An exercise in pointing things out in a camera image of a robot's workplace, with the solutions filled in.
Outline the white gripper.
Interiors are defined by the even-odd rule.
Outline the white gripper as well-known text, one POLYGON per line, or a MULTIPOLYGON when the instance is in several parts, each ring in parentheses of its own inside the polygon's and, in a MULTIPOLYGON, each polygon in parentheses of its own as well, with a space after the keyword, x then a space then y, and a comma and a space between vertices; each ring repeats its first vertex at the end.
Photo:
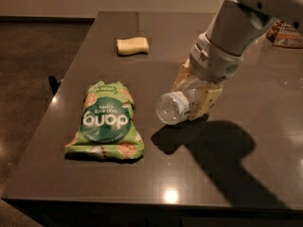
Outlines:
POLYGON ((189 61, 179 69, 171 89, 173 92, 190 89, 188 91, 190 120, 206 114, 223 92, 221 86, 202 86, 200 79, 214 83, 230 79, 235 75, 241 62, 242 56, 222 51, 206 37, 205 33, 198 36, 190 48, 189 61))

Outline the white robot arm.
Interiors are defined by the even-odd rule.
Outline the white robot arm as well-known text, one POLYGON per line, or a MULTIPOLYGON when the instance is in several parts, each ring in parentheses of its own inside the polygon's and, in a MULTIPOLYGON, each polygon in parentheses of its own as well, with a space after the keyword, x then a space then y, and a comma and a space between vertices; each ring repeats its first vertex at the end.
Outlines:
POLYGON ((223 90, 223 82, 234 76, 244 51, 277 20, 297 31, 303 26, 303 0, 225 0, 206 32, 190 48, 172 89, 184 94, 196 81, 202 84, 181 109, 182 120, 206 114, 223 90))

